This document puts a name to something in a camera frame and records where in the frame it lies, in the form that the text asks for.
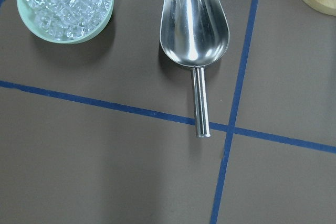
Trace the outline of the metal ice scoop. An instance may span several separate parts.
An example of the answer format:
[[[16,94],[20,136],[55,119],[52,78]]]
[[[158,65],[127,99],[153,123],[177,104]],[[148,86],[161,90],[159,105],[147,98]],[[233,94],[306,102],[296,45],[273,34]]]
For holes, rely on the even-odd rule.
[[[219,61],[230,40],[220,0],[164,0],[160,45],[176,64],[191,71],[197,137],[210,137],[205,68]]]

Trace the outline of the green bowl of ice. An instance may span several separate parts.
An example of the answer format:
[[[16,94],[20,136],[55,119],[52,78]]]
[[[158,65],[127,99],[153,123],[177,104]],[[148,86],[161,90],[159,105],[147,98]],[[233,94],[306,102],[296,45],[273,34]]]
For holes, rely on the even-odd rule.
[[[37,37],[57,44],[78,44],[104,30],[114,0],[16,0],[25,26]]]

